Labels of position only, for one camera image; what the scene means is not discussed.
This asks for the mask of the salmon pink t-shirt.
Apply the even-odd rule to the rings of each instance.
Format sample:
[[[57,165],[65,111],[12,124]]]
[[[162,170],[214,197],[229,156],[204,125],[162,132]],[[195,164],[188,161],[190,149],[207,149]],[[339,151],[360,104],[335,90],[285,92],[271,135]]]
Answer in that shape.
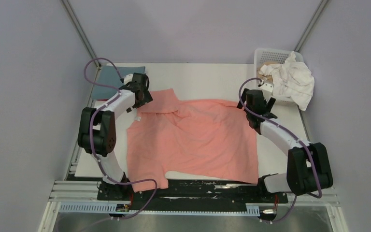
[[[127,129],[135,192],[168,188],[167,172],[257,183],[257,134],[236,102],[181,101],[172,89],[151,95]]]

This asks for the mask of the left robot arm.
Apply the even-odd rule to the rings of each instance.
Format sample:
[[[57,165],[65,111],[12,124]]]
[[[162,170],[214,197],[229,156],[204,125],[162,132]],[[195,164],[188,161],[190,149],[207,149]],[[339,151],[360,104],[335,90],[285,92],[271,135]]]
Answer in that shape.
[[[114,154],[117,142],[116,119],[153,100],[149,92],[149,77],[146,74],[129,74],[123,81],[123,86],[105,103],[96,108],[85,107],[82,110],[77,137],[78,146],[96,161],[103,182],[111,185],[110,194],[117,200],[127,197],[130,182]]]

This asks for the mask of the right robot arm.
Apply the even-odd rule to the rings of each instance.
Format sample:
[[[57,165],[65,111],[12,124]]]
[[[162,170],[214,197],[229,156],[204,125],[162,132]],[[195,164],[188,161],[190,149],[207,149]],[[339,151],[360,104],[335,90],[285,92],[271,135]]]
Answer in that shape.
[[[322,143],[299,138],[283,126],[271,112],[274,102],[274,98],[265,100],[259,89],[245,88],[239,91],[237,107],[246,112],[249,126],[287,156],[285,173],[268,174],[258,179],[257,197],[268,202],[276,192],[290,192],[320,199],[322,190],[333,185],[327,149]]]

